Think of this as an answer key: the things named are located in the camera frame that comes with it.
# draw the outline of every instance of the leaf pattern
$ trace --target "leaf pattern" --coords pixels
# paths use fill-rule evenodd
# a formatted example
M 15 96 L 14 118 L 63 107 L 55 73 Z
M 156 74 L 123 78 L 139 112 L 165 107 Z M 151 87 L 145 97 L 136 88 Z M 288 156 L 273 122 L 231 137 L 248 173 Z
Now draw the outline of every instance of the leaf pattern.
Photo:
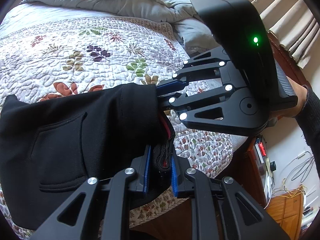
M 46 35 L 36 36 L 35 39 L 31 42 L 31 47 L 34 47 L 36 44 L 39 44 L 40 41 L 42 41 L 44 37 L 46 37 Z
M 136 43 L 129 43 L 129 46 L 127 46 L 126 49 L 129 52 L 130 56 L 143 56 L 143 50 Z
M 120 34 L 118 32 L 114 33 L 114 32 L 109 32 L 107 34 L 108 36 L 110 36 L 110 41 L 111 42 L 123 42 L 123 38 L 120 36 Z
M 62 45 L 55 45 L 55 43 L 54 43 L 54 44 L 49 44 L 47 49 L 42 50 L 42 52 L 43 52 L 43 55 L 54 54 L 54 53 L 56 53 L 56 55 L 58 55 L 58 53 L 62 50 L 63 50 Z
M 173 196 L 172 188 L 169 187 L 154 201 L 130 211 L 130 227 L 145 222 L 146 218 L 155 218 L 160 215 L 161 212 L 166 212 L 185 200 L 187 199 L 175 198 Z
M 103 58 L 107 59 L 111 56 L 111 53 L 107 52 L 105 49 L 101 49 L 99 46 L 87 46 L 87 51 L 90 52 L 90 56 L 93 57 L 93 61 L 100 62 Z
M 231 161 L 230 135 L 208 131 L 177 132 L 174 146 L 178 156 L 188 158 L 190 165 L 215 178 Z
M 87 87 L 84 89 L 84 91 L 82 93 L 84 93 L 86 91 L 86 89 L 88 88 L 90 83 L 87 85 Z M 43 98 L 41 98 L 40 102 L 45 101 L 45 100 L 49 100 L 52 98 L 67 97 L 67 96 L 78 94 L 78 86 L 74 82 L 72 82 L 70 87 L 68 87 L 65 83 L 62 83 L 62 82 L 53 83 L 53 86 L 54 86 L 54 89 L 56 90 L 56 92 L 58 92 L 58 94 L 50 93 L 50 94 L 44 96 Z M 95 85 L 95 86 L 91 87 L 88 92 L 103 90 L 103 88 L 104 88 L 104 85 Z
M 152 78 L 151 78 L 148 74 L 146 74 L 146 75 L 144 76 L 144 78 L 146 79 L 146 81 L 141 80 L 141 83 L 142 83 L 143 85 L 151 85 L 151 84 L 157 84 L 159 77 L 158 77 L 158 76 L 152 76 Z
M 107 30 L 107 29 L 102 26 L 101 27 L 92 27 L 92 28 L 82 27 L 82 29 L 80 30 L 79 36 L 91 35 L 91 34 L 102 35 L 101 31 L 104 31 L 104 30 Z
M 148 64 L 144 58 L 137 58 L 135 62 L 129 63 L 126 68 L 129 71 L 133 71 L 138 77 L 143 77 L 146 72 L 146 67 Z
M 75 71 L 83 71 L 83 62 L 81 62 L 83 58 L 83 54 L 79 51 L 75 51 L 73 54 L 69 55 L 69 59 L 67 60 L 67 66 L 63 66 L 62 69 L 65 71 L 75 70 Z
M 171 41 L 168 41 L 167 39 L 164 39 L 164 41 L 167 43 L 167 45 L 170 47 L 170 49 L 176 51 L 177 49 L 174 47 L 173 43 Z

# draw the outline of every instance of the quilted bedspread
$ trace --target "quilted bedspread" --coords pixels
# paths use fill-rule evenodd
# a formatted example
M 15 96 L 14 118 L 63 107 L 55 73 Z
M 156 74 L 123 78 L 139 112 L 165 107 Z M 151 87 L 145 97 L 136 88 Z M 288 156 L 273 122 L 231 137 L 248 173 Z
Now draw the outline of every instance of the quilted bedspread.
M 35 25 L 0 39 L 0 109 L 10 94 L 36 103 L 129 82 L 158 83 L 171 78 L 185 59 L 188 55 L 168 23 L 88 17 Z M 199 81 L 184 92 L 191 95 L 208 89 L 206 81 Z M 143 112 L 137 118 L 143 120 Z M 192 167 L 215 177 L 229 164 L 230 135 L 187 129 L 173 111 L 168 118 L 176 131 L 177 155 L 188 158 Z M 132 210 L 130 225 L 150 220 L 182 201 L 169 188 L 153 202 Z M 14 225 L 1 186 L 0 209 L 20 238 L 28 239 L 32 232 Z

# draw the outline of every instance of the bed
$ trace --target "bed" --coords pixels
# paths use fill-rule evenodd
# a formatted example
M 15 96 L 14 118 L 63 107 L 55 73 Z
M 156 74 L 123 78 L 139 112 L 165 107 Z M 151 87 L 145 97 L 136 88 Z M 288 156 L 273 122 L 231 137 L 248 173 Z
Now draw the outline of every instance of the bed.
M 79 8 L 79 3 L 76 8 L 63 5 L 25 0 L 0 25 L 0 109 L 10 94 L 36 103 L 129 82 L 157 84 L 171 78 L 189 55 L 216 46 L 208 29 L 195 18 L 156 22 L 132 17 L 129 11 L 125 14 L 123 7 L 114 14 Z M 197 32 L 192 37 L 183 34 L 194 28 Z M 219 86 L 219 81 L 203 80 L 183 91 L 192 95 Z M 167 116 L 176 132 L 177 155 L 211 178 L 228 166 L 233 152 L 247 139 L 187 129 L 174 111 Z M 143 113 L 137 118 L 143 121 Z M 169 188 L 151 203 L 131 210 L 130 226 L 145 223 L 183 201 Z M 0 209 L 18 236 L 28 239 L 32 231 L 12 222 L 1 187 Z

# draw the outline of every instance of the wooden nightstand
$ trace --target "wooden nightstand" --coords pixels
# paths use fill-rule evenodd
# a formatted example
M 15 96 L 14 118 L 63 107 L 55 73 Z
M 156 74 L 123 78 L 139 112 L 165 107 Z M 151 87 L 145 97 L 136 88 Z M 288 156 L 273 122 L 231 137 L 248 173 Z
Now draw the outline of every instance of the wooden nightstand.
M 293 198 L 289 194 L 271 198 L 267 213 L 281 226 L 289 235 L 291 240 L 297 240 L 301 230 L 303 212 L 303 194 Z
M 256 138 L 251 138 L 236 150 L 228 167 L 216 179 L 222 179 L 224 176 L 233 177 L 262 207 L 265 207 L 267 201 L 264 185 L 261 182 L 253 151 L 255 141 Z

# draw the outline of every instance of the electrical wire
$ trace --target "electrical wire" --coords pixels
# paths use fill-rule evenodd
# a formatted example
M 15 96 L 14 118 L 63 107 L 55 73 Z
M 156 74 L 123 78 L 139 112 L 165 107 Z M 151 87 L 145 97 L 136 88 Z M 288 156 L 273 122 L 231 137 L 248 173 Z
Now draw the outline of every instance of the electrical wire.
M 294 173 L 297 169 L 299 169 L 299 170 L 293 175 L 293 177 L 291 178 L 291 181 L 294 181 L 294 180 L 296 180 L 297 178 L 299 178 L 300 176 L 302 176 L 300 182 L 303 183 L 303 182 L 307 179 L 307 177 L 309 176 L 309 174 L 310 174 L 310 172 L 311 172 L 311 170 L 312 170 L 312 167 L 313 167 L 313 165 L 314 165 L 314 163 L 315 163 L 315 158 L 314 158 L 314 156 L 313 156 L 313 154 L 312 154 L 311 152 L 305 151 L 305 153 L 309 153 L 309 154 L 310 154 L 310 157 L 307 158 L 307 159 L 306 159 L 305 161 L 303 161 L 302 163 L 300 163 L 299 165 L 297 165 L 296 167 L 294 167 L 294 168 L 290 171 L 290 173 L 288 174 L 288 176 L 282 180 L 282 182 L 281 182 L 281 184 L 282 184 L 281 187 L 278 187 L 278 188 L 275 188 L 275 189 L 274 189 L 274 186 L 275 186 L 275 179 L 274 179 L 274 177 L 275 177 L 275 176 L 274 176 L 274 173 L 272 172 L 272 183 L 273 183 L 273 187 L 271 187 L 271 192 L 273 192 L 273 193 L 271 194 L 271 196 L 273 196 L 275 193 L 281 192 L 281 191 L 284 191 L 284 192 L 287 193 L 288 196 L 284 196 L 284 195 L 281 195 L 281 196 L 280 196 L 280 197 L 285 197 L 285 198 L 293 198 L 293 197 L 295 197 L 295 196 L 297 196 L 297 195 L 300 195 L 300 194 L 306 195 L 306 191 L 308 190 L 308 188 L 305 187 L 305 186 L 303 186 L 303 185 L 301 185 L 300 188 L 295 188 L 295 189 L 293 189 L 293 190 L 288 190 L 288 189 L 286 188 L 286 186 L 285 186 L 285 184 L 286 184 L 286 182 L 287 182 L 287 179 L 288 179 L 288 178 L 290 177 L 290 175 L 291 175 L 292 173 Z M 297 160 L 297 159 L 299 159 L 298 156 L 295 157 L 292 161 L 290 161 L 290 162 L 283 168 L 283 170 L 284 170 L 286 167 L 288 167 L 292 162 L 294 162 L 295 160 Z M 270 200 L 271 200 L 271 198 L 269 199 L 268 204 L 265 206 L 264 209 L 266 209 L 266 208 L 268 207 L 268 205 L 269 205 L 269 203 L 270 203 Z
M 299 165 L 297 165 L 296 167 L 294 167 L 294 168 L 290 171 L 290 173 L 289 173 L 289 175 L 287 176 L 287 178 L 285 178 L 284 185 L 286 184 L 287 179 L 290 177 L 290 175 L 291 175 L 296 169 L 298 169 L 298 168 L 300 168 L 300 167 L 302 166 L 302 167 L 300 168 L 300 170 L 293 176 L 293 178 L 291 179 L 291 181 L 294 181 L 294 180 L 296 180 L 298 177 L 300 177 L 302 174 L 305 174 L 305 173 L 308 171 L 308 168 L 309 168 L 310 166 L 311 166 L 311 168 L 312 168 L 313 163 L 314 163 L 314 156 L 313 156 L 312 153 L 309 152 L 309 151 L 306 151 L 306 153 L 309 153 L 309 154 L 310 154 L 310 157 L 309 157 L 308 159 L 306 159 L 305 161 L 303 161 L 302 163 L 300 163 Z M 307 166 L 306 169 L 303 170 L 303 168 L 306 166 L 306 164 L 307 164 L 309 161 L 311 161 L 311 163 Z M 301 181 L 300 181 L 301 183 L 303 183 L 303 182 L 306 180 L 306 178 L 307 178 L 308 175 L 310 174 L 311 168 L 310 168 L 310 170 L 309 170 L 309 172 L 308 172 L 308 174 L 307 174 L 306 177 L 304 177 L 304 175 L 302 176 Z
M 271 197 L 269 198 L 267 205 L 263 209 L 266 209 L 268 207 L 268 205 L 270 204 L 270 200 L 271 200 Z
M 303 167 L 304 167 L 309 161 L 310 161 L 310 163 L 309 163 L 309 165 L 307 166 L 307 168 L 304 169 L 303 171 L 301 171 L 301 170 L 303 169 Z M 309 176 L 309 174 L 310 174 L 310 172 L 311 172 L 311 169 L 312 169 L 314 163 L 315 163 L 315 158 L 314 158 L 314 156 L 310 153 L 310 158 L 308 158 L 308 159 L 305 161 L 305 164 L 301 167 L 301 169 L 300 169 L 296 174 L 294 174 L 294 176 L 292 177 L 291 181 L 296 180 L 298 177 L 300 177 L 300 176 L 302 175 L 302 178 L 301 178 L 301 181 L 300 181 L 300 182 L 303 183 L 303 182 L 306 180 L 306 178 Z
M 217 194 L 215 194 L 215 196 L 216 196 L 216 198 L 217 198 L 218 200 L 224 200 L 224 199 L 225 199 L 224 197 L 219 197 Z

